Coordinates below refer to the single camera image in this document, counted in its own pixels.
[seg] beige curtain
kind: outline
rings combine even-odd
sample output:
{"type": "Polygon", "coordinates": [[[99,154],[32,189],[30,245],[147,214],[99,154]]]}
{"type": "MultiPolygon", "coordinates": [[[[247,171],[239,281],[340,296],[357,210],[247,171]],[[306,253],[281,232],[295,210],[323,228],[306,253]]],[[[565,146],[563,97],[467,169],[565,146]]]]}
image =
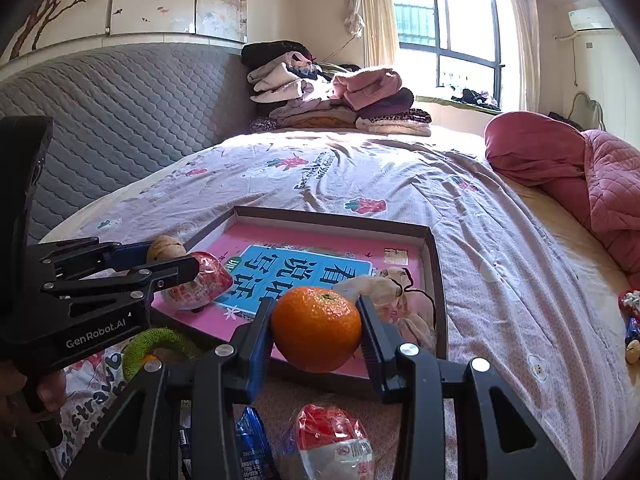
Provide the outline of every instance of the beige curtain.
{"type": "Polygon", "coordinates": [[[536,0],[510,0],[520,54],[520,110],[537,112],[540,103],[540,22],[536,0]]]}
{"type": "Polygon", "coordinates": [[[358,12],[362,2],[365,66],[393,66],[399,48],[393,0],[345,1],[349,6],[349,14],[344,23],[352,36],[358,36],[362,30],[358,12]]]}

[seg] bed sheet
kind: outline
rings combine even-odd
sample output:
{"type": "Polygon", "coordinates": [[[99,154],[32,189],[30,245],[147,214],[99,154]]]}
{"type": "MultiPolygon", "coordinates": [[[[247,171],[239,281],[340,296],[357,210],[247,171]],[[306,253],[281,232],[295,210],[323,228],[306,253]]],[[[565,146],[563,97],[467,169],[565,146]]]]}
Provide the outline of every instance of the bed sheet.
{"type": "MultiPolygon", "coordinates": [[[[505,184],[484,159],[482,137],[439,127],[429,138],[289,130],[234,137],[163,172],[85,208],[43,241],[99,235],[132,242],[160,232],[186,239],[231,205],[359,214],[345,202],[381,200],[384,208],[364,214],[434,231],[450,358],[489,359],[577,478],[601,478],[622,452],[640,418],[617,308],[626,278],[555,201],[505,184]],[[153,215],[161,205],[162,215],[153,215]]],[[[292,406],[318,395],[269,380],[257,405],[270,436],[292,406]]],[[[398,410],[338,403],[364,420],[378,450],[376,477],[389,478],[396,435],[388,428],[398,424],[398,410]]],[[[447,430],[452,456],[450,421],[447,430]]],[[[450,460],[449,476],[454,470],[450,460]]]]}

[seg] green cloth on window sill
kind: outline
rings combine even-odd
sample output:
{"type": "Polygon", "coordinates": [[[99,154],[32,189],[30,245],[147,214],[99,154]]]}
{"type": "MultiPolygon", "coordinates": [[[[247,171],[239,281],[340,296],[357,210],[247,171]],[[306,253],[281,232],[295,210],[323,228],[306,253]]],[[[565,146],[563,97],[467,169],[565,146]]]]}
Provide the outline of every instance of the green cloth on window sill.
{"type": "Polygon", "coordinates": [[[489,115],[500,115],[502,112],[495,110],[489,110],[489,108],[482,108],[481,106],[470,105],[467,103],[459,103],[457,101],[450,101],[449,99],[441,99],[439,97],[425,97],[417,95],[415,100],[419,103],[437,103],[442,106],[453,106],[454,108],[460,108],[462,110],[473,110],[475,112],[482,112],[489,115]]]}

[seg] window pane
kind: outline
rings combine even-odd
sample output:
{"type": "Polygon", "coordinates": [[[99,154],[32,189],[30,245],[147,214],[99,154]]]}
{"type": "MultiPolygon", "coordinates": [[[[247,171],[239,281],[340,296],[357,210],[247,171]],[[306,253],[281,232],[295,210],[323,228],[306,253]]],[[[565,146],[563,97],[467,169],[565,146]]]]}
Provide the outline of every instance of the window pane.
{"type": "Polygon", "coordinates": [[[436,55],[433,52],[401,48],[396,58],[396,71],[415,95],[432,96],[436,86],[436,55]]]}
{"type": "Polygon", "coordinates": [[[491,0],[447,0],[454,52],[495,61],[491,0]]]}
{"type": "Polygon", "coordinates": [[[438,0],[438,19],[440,20],[440,48],[447,46],[447,7],[445,0],[438,0]]]}
{"type": "Polygon", "coordinates": [[[494,69],[453,57],[440,56],[440,84],[462,91],[469,88],[494,96],[494,69]]]}
{"type": "Polygon", "coordinates": [[[436,45],[433,0],[393,0],[400,43],[436,45]]]}

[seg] air conditioner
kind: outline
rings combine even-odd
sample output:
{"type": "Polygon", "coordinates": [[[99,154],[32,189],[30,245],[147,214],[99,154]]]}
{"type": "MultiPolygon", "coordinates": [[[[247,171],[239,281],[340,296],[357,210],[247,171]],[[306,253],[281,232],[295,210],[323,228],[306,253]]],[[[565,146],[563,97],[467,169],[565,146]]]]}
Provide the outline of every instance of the air conditioner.
{"type": "Polygon", "coordinates": [[[602,30],[615,28],[607,11],[602,7],[589,7],[569,12],[571,26],[576,32],[580,30],[602,30]]]}

